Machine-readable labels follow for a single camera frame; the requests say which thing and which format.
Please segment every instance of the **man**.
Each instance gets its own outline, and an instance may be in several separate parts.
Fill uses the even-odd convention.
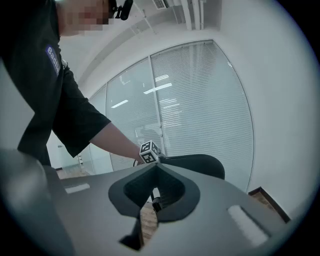
[[[18,149],[50,165],[51,130],[72,157],[89,143],[142,162],[139,147],[127,139],[85,98],[60,55],[60,36],[99,29],[114,15],[115,0],[33,0],[6,2],[1,56],[26,102],[34,111]]]

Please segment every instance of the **baseboard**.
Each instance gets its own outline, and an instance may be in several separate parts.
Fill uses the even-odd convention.
[[[289,216],[285,213],[285,211],[276,203],[276,201],[262,188],[258,187],[248,193],[249,196],[253,196],[256,193],[260,192],[264,198],[269,202],[269,204],[275,209],[275,211],[279,214],[279,216],[283,219],[285,223],[290,221]]]

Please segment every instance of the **gray surface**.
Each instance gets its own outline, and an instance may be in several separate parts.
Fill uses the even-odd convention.
[[[255,202],[230,183],[187,169],[166,165],[194,181],[200,201],[184,220],[160,223],[141,251],[125,247],[119,240],[131,233],[136,219],[120,215],[109,200],[109,187],[144,167],[101,175],[58,180],[48,177],[49,190],[78,255],[236,255],[251,249],[227,209],[240,205],[265,231],[273,235],[284,226],[280,217]],[[64,188],[88,183],[89,189],[66,194]]]

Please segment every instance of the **air vent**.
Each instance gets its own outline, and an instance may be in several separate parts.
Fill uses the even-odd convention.
[[[158,10],[162,10],[162,9],[167,8],[165,0],[152,0],[152,1]]]

